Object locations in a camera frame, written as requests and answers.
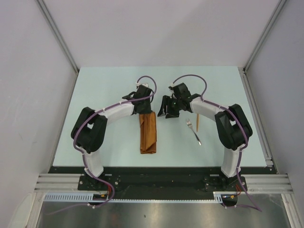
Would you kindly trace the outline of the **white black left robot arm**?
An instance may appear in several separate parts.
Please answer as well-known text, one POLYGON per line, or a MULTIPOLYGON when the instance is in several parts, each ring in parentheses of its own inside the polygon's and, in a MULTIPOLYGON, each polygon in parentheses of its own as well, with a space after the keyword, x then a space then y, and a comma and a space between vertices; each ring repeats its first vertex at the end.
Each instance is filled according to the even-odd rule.
POLYGON ((105 184, 105 178, 101 175, 104 167, 98 158, 98 150, 104 142, 107 126, 133 114, 151 113, 151 101, 155 92, 146 84, 139 84, 136 91, 107 108, 99 111, 89 107, 82 109, 72 129, 71 138, 73 147, 82 154, 85 173, 90 176, 88 184, 93 189, 99 190, 105 184))

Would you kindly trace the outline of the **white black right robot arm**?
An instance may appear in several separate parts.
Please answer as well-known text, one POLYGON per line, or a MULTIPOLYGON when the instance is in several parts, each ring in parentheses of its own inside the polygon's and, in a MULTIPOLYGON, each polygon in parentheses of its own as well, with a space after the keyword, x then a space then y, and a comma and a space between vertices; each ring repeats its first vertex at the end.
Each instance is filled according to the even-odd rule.
POLYGON ((170 86, 171 95, 162 97, 158 116, 177 118, 180 111, 202 115, 216 123, 219 140, 224 146, 219 185, 223 190, 231 190, 240 180, 242 150, 248 146, 253 134, 252 127, 239 104, 225 107, 204 99, 199 94, 191 94, 184 83, 170 86))

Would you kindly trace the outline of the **orange-brown cloth napkin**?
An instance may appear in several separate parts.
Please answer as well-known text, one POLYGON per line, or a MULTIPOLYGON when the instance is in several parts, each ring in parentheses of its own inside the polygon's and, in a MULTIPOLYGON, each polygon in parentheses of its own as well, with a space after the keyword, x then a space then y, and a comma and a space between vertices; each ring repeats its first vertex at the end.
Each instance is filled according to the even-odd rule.
POLYGON ((140 153, 154 154, 157 148, 156 114, 140 114, 140 153))

